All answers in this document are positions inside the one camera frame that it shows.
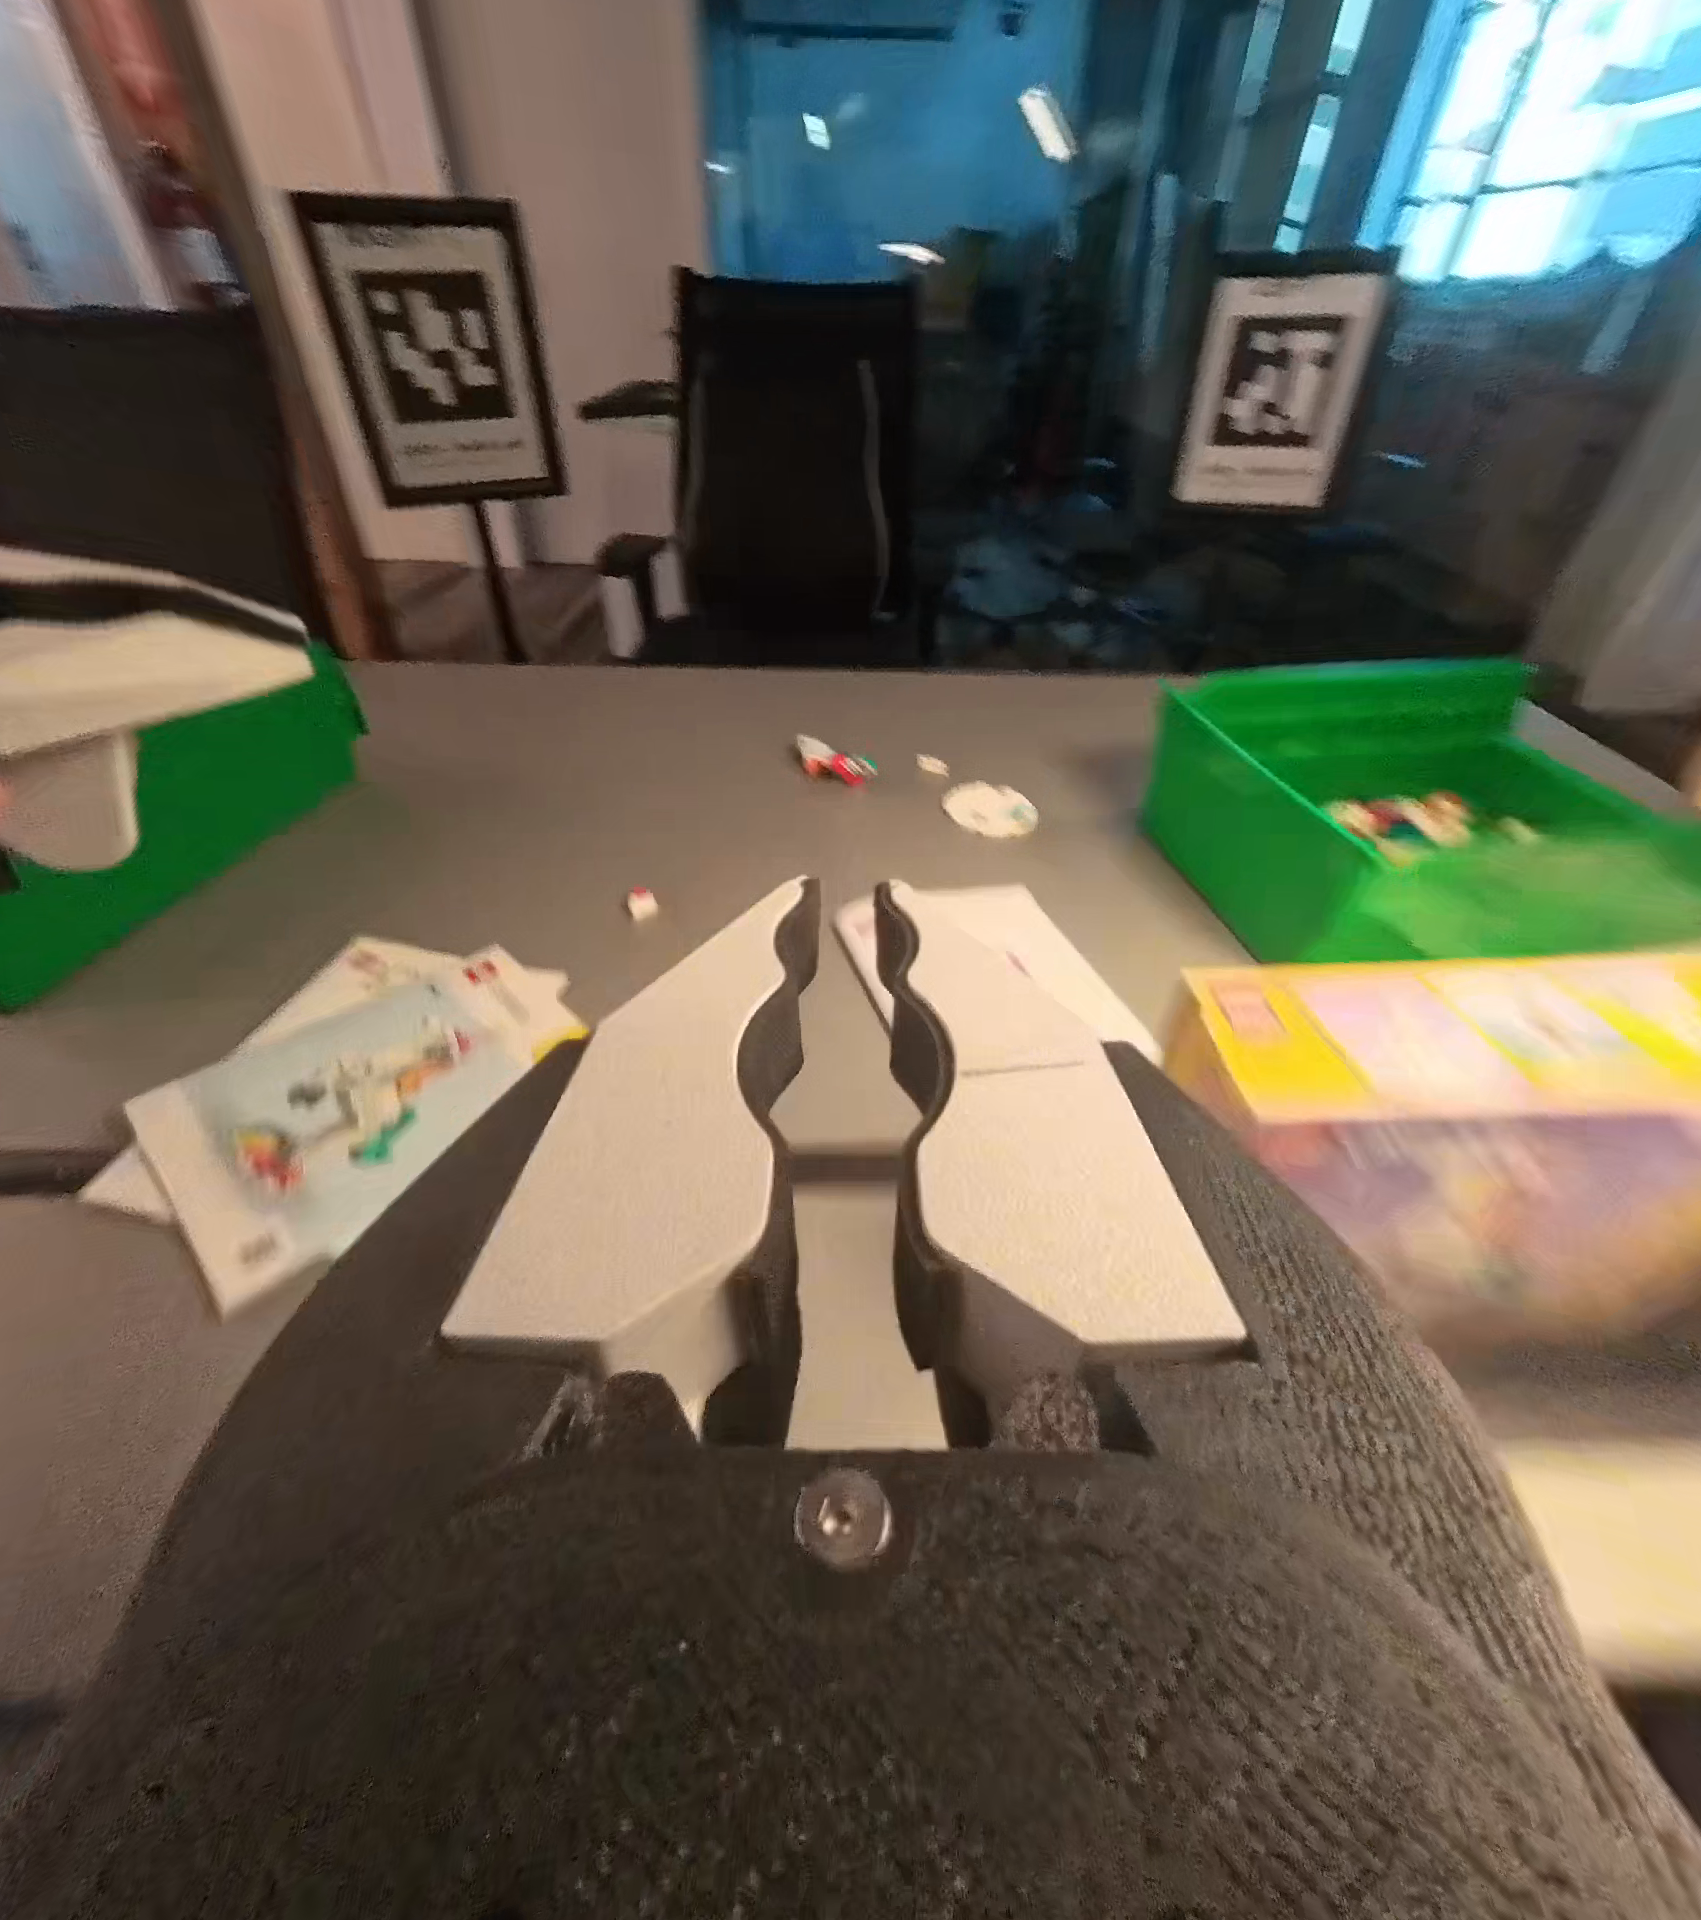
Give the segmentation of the black office chair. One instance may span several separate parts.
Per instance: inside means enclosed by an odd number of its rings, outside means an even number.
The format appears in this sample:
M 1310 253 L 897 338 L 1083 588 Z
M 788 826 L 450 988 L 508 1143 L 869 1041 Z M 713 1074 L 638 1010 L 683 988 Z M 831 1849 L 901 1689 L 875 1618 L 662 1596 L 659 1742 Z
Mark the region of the black office chair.
M 671 431 L 671 530 L 597 545 L 618 662 L 920 673 L 920 287 L 671 271 L 671 389 L 580 418 Z
M 0 304 L 0 545 L 172 572 L 336 646 L 250 304 Z

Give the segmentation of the colourful instruction booklet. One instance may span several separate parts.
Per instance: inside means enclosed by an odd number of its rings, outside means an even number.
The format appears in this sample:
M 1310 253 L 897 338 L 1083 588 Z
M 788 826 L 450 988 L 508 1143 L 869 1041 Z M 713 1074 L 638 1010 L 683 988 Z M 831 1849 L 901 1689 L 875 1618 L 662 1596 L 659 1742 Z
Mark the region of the colourful instruction booklet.
M 565 972 L 353 936 L 236 1053 L 136 1093 L 84 1208 L 169 1224 L 220 1316 L 337 1261 L 518 1079 L 585 1039 Z

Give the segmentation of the window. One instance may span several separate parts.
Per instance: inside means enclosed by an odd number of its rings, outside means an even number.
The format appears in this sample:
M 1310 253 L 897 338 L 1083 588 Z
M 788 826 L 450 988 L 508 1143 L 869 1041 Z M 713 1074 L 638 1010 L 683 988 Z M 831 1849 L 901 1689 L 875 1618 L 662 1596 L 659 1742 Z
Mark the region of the window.
M 1407 284 L 1651 271 L 1701 240 L 1701 0 L 1436 2 L 1362 237 Z

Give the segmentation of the green plastic bin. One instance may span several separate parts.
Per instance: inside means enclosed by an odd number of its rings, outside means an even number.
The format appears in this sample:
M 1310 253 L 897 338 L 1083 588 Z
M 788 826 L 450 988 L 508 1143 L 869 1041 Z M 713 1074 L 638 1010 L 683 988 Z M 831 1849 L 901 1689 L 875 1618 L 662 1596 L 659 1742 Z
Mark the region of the green plastic bin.
M 13 857 L 17 888 L 0 895 L 0 1016 L 36 1004 L 355 782 L 355 689 L 329 648 L 308 652 L 308 680 L 141 737 L 141 841 L 124 863 L 60 874 Z
M 1518 733 L 1534 662 L 1399 658 L 1165 684 L 1141 834 L 1263 965 L 1536 959 L 1701 942 L 1701 814 L 1656 814 Z M 1331 798 L 1457 789 L 1536 845 L 1407 866 Z

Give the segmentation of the pile of lego pieces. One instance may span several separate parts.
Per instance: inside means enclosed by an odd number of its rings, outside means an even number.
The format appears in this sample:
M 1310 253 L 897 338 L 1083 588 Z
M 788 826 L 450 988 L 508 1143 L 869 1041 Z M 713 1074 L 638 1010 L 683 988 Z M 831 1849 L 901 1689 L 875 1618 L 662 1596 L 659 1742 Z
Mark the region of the pile of lego pieces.
M 1331 798 L 1327 816 L 1393 866 L 1478 845 L 1542 841 L 1534 823 L 1514 814 L 1482 814 L 1457 789 Z

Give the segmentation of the yellow lego box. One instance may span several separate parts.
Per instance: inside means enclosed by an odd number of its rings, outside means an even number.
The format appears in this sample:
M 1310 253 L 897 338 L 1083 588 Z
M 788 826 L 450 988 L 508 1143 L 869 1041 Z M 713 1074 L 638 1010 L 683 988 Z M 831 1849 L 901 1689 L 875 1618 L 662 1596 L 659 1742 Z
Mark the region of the yellow lego box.
M 1701 1301 L 1701 946 L 1184 968 L 1162 1066 L 1436 1348 Z

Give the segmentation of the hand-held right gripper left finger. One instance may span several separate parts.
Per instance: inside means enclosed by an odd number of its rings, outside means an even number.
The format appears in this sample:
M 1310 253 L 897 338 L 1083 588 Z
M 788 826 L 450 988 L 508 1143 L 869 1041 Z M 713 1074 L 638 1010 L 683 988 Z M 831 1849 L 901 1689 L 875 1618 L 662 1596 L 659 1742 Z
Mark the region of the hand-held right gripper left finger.
M 792 1145 L 821 890 L 792 879 L 597 1018 L 445 1342 L 659 1375 L 699 1440 L 788 1440 L 799 1375 Z

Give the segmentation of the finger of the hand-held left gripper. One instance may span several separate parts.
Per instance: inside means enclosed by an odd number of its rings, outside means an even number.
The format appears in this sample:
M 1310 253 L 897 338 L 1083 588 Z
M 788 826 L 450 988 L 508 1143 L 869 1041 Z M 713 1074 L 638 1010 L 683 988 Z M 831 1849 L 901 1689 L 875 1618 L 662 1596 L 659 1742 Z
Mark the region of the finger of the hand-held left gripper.
M 152 725 L 312 680 L 312 648 L 192 617 L 0 620 L 0 852 L 105 874 L 141 841 Z
M 296 648 L 312 639 L 291 610 L 172 572 L 0 545 L 0 625 L 105 625 L 136 617 L 184 617 Z

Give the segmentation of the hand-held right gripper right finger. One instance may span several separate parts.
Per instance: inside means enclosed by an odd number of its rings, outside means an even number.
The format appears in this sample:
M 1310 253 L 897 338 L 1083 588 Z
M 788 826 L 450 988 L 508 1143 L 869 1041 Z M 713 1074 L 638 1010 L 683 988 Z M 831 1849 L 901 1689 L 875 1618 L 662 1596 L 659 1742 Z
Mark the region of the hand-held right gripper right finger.
M 954 1087 L 920 1109 L 897 1189 L 897 1322 L 947 1417 L 1002 1417 L 1029 1381 L 1132 1361 L 1242 1361 L 1234 1309 L 1137 1093 L 1137 1055 L 1060 1093 Z

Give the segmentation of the white instruction booklet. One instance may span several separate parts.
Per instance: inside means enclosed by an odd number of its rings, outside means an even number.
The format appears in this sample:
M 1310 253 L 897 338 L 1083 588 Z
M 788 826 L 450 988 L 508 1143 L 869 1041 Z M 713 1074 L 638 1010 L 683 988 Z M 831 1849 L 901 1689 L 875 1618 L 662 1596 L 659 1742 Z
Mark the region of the white instruction booklet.
M 890 1081 L 930 1109 L 943 1093 L 1060 1093 L 1162 1048 L 1029 888 L 897 888 L 839 910 L 839 942 L 883 1026 Z

